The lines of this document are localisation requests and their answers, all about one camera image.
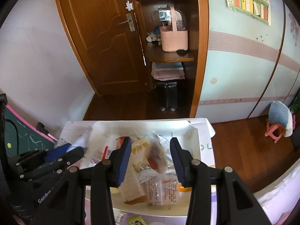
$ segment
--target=pink storage box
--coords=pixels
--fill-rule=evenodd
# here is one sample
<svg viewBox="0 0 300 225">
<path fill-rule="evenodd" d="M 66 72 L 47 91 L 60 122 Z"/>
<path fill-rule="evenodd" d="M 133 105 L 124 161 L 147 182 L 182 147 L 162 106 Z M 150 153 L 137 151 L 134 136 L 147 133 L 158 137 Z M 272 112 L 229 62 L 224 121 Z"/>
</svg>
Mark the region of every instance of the pink storage box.
<svg viewBox="0 0 300 225">
<path fill-rule="evenodd" d="M 160 27 L 161 46 L 165 52 L 176 52 L 179 49 L 188 49 L 188 31 L 177 31 L 176 15 L 173 6 L 170 6 L 172 17 L 172 30 Z"/>
</svg>

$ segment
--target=wooden floor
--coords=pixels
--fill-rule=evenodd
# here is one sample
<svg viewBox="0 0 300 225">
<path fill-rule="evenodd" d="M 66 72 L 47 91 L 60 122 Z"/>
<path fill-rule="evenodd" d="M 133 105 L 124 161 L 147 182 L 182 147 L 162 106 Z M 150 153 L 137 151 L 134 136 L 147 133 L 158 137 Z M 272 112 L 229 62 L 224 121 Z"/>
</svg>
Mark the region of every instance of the wooden floor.
<svg viewBox="0 0 300 225">
<path fill-rule="evenodd" d="M 154 93 L 95 96 L 84 120 L 144 120 L 187 118 L 182 108 L 161 112 Z M 231 166 L 252 192 L 280 177 L 300 158 L 289 138 L 274 143 L 265 137 L 266 117 L 213 124 L 212 138 L 217 168 Z"/>
<path fill-rule="evenodd" d="M 175 112 L 160 110 L 155 92 L 124 96 L 94 96 L 84 120 L 145 120 L 188 118 L 189 111 L 178 107 Z"/>
<path fill-rule="evenodd" d="M 297 159 L 290 138 L 277 143 L 265 137 L 266 116 L 213 124 L 212 138 L 217 168 L 231 166 L 252 192 L 266 187 Z"/>
</svg>

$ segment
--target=door handle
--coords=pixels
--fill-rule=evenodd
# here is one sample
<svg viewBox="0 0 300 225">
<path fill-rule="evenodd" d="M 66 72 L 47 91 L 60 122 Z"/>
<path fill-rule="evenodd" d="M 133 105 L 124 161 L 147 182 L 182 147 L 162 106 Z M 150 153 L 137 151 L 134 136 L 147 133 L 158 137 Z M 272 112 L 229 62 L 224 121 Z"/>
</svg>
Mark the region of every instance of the door handle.
<svg viewBox="0 0 300 225">
<path fill-rule="evenodd" d="M 130 21 L 131 21 L 131 20 L 126 20 L 126 21 L 124 21 L 124 22 L 118 23 L 118 25 L 125 24 L 125 23 L 130 22 Z"/>
<path fill-rule="evenodd" d="M 118 25 L 122 25 L 122 24 L 128 23 L 130 31 L 131 32 L 135 31 L 135 27 L 134 27 L 134 23 L 133 23 L 133 20 L 132 20 L 132 17 L 131 17 L 131 13 L 127 13 L 126 14 L 126 18 L 127 18 L 126 21 L 118 23 Z"/>
</svg>

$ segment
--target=screw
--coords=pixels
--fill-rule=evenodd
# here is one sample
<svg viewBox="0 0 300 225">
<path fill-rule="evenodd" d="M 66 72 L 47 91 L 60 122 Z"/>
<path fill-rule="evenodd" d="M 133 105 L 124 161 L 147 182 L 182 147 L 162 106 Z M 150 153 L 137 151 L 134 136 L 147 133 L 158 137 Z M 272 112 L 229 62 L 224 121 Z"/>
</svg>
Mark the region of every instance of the screw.
<svg viewBox="0 0 300 225">
<path fill-rule="evenodd" d="M 103 164 L 103 165 L 109 165 L 109 164 L 110 164 L 110 159 L 104 159 L 104 160 L 102 161 L 102 164 Z"/>
<path fill-rule="evenodd" d="M 69 172 L 70 173 L 75 173 L 75 172 L 77 172 L 77 169 L 78 169 L 77 167 L 72 166 L 72 167 L 69 168 Z"/>
<path fill-rule="evenodd" d="M 199 161 L 198 159 L 193 159 L 193 160 L 191 161 L 191 163 L 192 163 L 193 165 L 195 165 L 195 166 L 198 166 L 198 165 L 200 164 L 200 161 Z"/>
<path fill-rule="evenodd" d="M 232 167 L 230 167 L 230 166 L 226 166 L 226 167 L 224 168 L 224 170 L 225 170 L 226 172 L 228 172 L 228 173 L 231 173 L 231 172 L 233 171 Z"/>
</svg>

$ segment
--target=blue gripper pad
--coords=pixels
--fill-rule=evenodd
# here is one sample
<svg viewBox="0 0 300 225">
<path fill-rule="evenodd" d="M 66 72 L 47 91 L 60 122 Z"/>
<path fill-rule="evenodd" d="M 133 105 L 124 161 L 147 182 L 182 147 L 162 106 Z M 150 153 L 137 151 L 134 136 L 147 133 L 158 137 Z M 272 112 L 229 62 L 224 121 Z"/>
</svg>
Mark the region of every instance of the blue gripper pad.
<svg viewBox="0 0 300 225">
<path fill-rule="evenodd" d="M 118 169 L 117 185 L 120 186 L 124 181 L 130 154 L 131 154 L 131 144 L 132 140 L 129 137 L 126 137 L 122 143 L 122 146 L 118 152 L 118 155 L 115 160 L 116 168 Z"/>
<path fill-rule="evenodd" d="M 178 181 L 183 187 L 192 187 L 195 181 L 195 175 L 191 171 L 190 163 L 193 160 L 189 151 L 183 150 L 176 137 L 170 141 L 170 151 L 173 164 L 177 174 Z"/>
<path fill-rule="evenodd" d="M 53 162 L 58 157 L 64 155 L 70 146 L 71 146 L 71 144 L 67 143 L 62 146 L 57 147 L 56 149 L 48 151 L 47 155 L 44 158 L 44 161 L 48 162 L 48 163 Z"/>
<path fill-rule="evenodd" d="M 172 156 L 172 160 L 173 160 L 173 164 L 175 167 L 178 181 L 181 184 L 184 184 L 185 183 L 184 168 L 183 168 L 182 162 L 181 162 L 179 154 L 178 154 L 178 146 L 181 149 L 178 139 L 176 137 L 173 137 L 170 141 L 170 152 L 171 152 L 171 156 Z"/>
</svg>

